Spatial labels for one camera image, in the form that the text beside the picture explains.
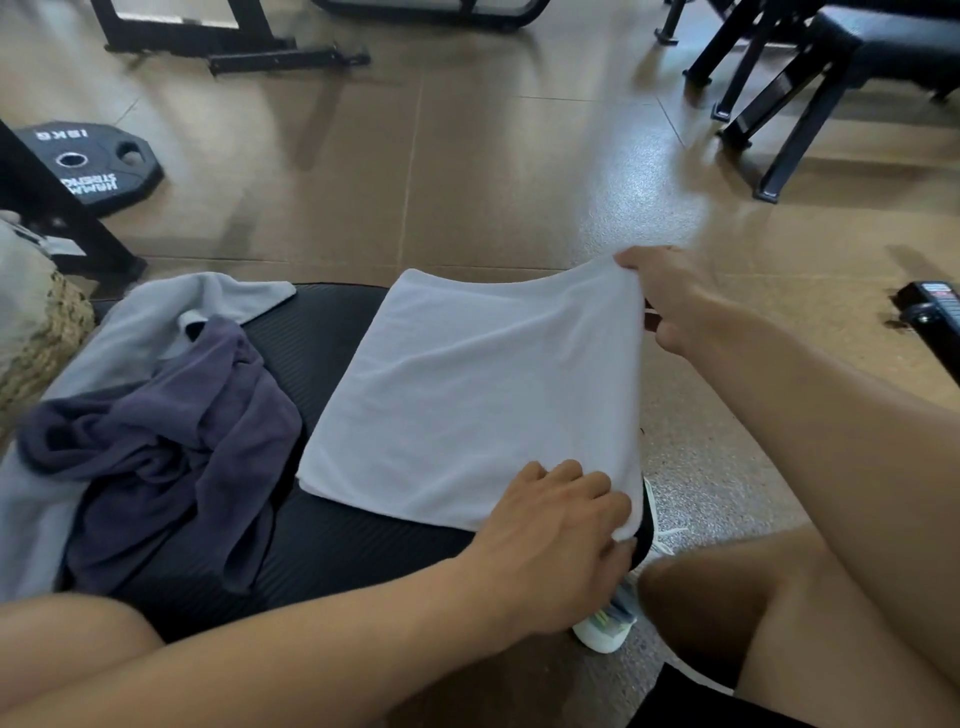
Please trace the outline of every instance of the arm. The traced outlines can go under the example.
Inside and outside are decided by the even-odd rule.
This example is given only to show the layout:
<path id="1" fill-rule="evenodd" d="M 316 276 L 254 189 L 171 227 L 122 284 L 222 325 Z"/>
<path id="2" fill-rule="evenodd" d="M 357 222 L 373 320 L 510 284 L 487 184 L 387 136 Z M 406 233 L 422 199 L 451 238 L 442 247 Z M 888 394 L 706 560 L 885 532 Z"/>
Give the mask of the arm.
<path id="1" fill-rule="evenodd" d="M 279 609 L 0 716 L 28 726 L 358 726 L 406 696 L 609 600 L 633 545 L 601 473 L 531 463 L 464 553 L 394 582 Z"/>
<path id="2" fill-rule="evenodd" d="M 867 376 L 720 297 L 691 256 L 618 256 L 685 356 L 902 636 L 960 685 L 960 415 Z"/>

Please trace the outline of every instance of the tiled floor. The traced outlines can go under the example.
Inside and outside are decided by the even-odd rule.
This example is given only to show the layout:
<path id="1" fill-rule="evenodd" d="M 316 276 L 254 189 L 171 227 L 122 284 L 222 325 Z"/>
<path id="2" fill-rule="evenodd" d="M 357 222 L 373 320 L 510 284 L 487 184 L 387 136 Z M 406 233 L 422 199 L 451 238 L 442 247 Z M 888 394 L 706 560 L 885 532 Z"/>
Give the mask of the tiled floor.
<path id="1" fill-rule="evenodd" d="M 147 10 L 148 0 L 124 0 Z M 225 3 L 149 0 L 221 17 Z M 681 70 L 718 25 L 690 5 L 660 48 L 660 0 L 553 0 L 525 32 L 363 27 L 268 0 L 278 32 L 366 43 L 369 69 L 214 80 L 200 61 L 104 52 L 85 0 L 0 4 L 0 116 L 101 121 L 146 137 L 167 170 L 108 225 L 151 276 L 389 284 L 415 266 L 456 279 L 548 275 L 630 243 L 704 251 L 729 293 L 856 366 L 960 408 L 891 289 L 960 278 L 960 107 L 870 84 L 821 133 L 778 206 L 717 156 Z M 784 63 L 768 54 L 745 98 Z M 769 161 L 799 113 L 757 138 Z M 743 428 L 681 360 L 646 348 L 645 458 L 677 546 L 763 533 L 803 514 Z M 392 726 L 626 724 L 671 659 L 649 627 L 609 657 L 530 641 L 444 680 Z"/>

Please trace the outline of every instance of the person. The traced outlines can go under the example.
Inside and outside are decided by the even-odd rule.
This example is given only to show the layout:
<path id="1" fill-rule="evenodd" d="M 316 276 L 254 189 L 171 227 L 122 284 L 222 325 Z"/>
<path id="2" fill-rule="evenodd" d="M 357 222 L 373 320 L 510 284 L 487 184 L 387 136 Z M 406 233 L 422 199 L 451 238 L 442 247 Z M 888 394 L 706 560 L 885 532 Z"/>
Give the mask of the person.
<path id="1" fill-rule="evenodd" d="M 709 702 L 711 723 L 960 725 L 960 415 L 728 301 L 689 253 L 617 260 L 642 278 L 658 343 L 713 387 L 812 521 L 641 574 L 666 643 L 737 697 L 658 683 L 635 724 L 699 725 L 690 711 Z M 107 600 L 9 605 L 0 726 L 363 725 L 602 607 L 629 567 L 631 544 L 611 541 L 629 512 L 601 473 L 530 463 L 460 556 L 169 646 Z"/>

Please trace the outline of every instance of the purple towel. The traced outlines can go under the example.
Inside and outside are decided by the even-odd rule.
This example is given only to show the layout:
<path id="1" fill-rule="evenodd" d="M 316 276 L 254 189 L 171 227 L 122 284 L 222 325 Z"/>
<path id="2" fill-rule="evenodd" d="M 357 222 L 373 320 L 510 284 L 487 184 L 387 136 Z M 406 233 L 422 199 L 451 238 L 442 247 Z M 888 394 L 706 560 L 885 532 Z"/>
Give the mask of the purple towel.
<path id="1" fill-rule="evenodd" d="M 17 444 L 35 471 L 93 480 L 66 550 L 81 591 L 111 593 L 193 518 L 225 586 L 243 591 L 301 427 L 243 329 L 214 316 L 151 379 L 42 402 Z"/>

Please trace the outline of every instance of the shoe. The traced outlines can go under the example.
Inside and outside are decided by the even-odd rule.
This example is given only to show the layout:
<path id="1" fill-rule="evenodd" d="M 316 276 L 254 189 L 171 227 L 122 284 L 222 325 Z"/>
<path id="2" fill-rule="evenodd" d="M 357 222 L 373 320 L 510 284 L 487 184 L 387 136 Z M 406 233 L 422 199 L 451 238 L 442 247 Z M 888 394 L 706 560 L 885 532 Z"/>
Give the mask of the shoe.
<path id="1" fill-rule="evenodd" d="M 673 555 L 673 549 L 661 539 L 675 533 L 686 531 L 685 528 L 670 528 L 660 531 L 660 521 L 657 516 L 657 504 L 654 501 L 650 482 L 643 478 L 643 492 L 650 505 L 650 515 L 654 522 L 654 542 L 652 549 L 668 556 Z M 610 604 L 598 612 L 593 613 L 579 624 L 573 626 L 573 634 L 594 652 L 608 655 L 615 652 L 627 640 L 630 628 L 639 619 L 640 603 L 636 598 L 636 579 L 638 569 L 628 573 L 613 593 Z"/>

